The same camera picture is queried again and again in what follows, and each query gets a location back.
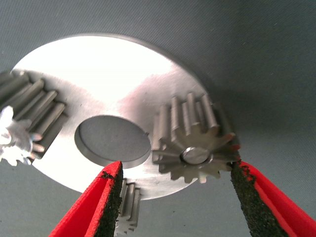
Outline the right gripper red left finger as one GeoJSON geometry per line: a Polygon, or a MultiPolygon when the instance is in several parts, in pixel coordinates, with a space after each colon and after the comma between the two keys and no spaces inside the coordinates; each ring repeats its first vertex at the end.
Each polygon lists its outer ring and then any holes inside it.
{"type": "Polygon", "coordinates": [[[49,234],[51,237],[113,237],[121,205],[121,161],[105,166],[49,234]]]}

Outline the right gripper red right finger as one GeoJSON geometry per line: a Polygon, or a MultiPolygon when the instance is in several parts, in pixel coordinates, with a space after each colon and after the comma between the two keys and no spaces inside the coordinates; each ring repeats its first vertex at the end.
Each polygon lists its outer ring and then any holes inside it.
{"type": "Polygon", "coordinates": [[[234,162],[231,182],[253,237],[314,237],[316,221],[256,167],[234,162]]]}

